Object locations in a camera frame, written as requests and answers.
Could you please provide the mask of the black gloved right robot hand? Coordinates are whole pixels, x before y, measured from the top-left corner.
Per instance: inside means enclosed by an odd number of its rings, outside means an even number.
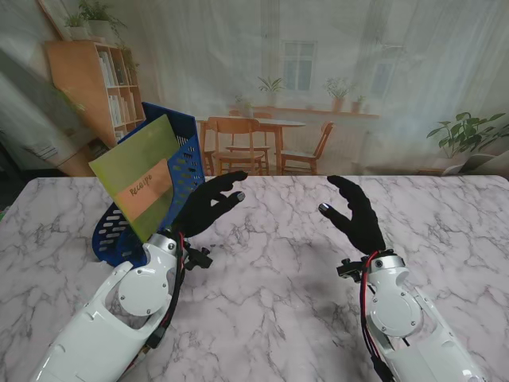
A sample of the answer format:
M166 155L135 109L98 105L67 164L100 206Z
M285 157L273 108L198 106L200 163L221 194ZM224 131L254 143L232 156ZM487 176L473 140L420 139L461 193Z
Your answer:
M338 175L327 176L327 180L338 188L339 194L348 203L352 217L347 218L326 203L319 204L319 212L345 234L350 243L363 254L372 255L385 251L387 247L375 210L360 186Z

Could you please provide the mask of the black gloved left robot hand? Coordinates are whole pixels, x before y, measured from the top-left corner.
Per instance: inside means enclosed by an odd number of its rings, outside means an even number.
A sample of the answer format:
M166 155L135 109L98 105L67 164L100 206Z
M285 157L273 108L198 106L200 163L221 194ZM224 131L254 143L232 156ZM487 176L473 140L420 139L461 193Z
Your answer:
M241 191L232 191L236 182L244 181L248 174L244 171L226 173L198 186L190 193L184 206L171 225L171 232L180 233L184 238L199 235L208 229L222 215L231 211L244 200Z

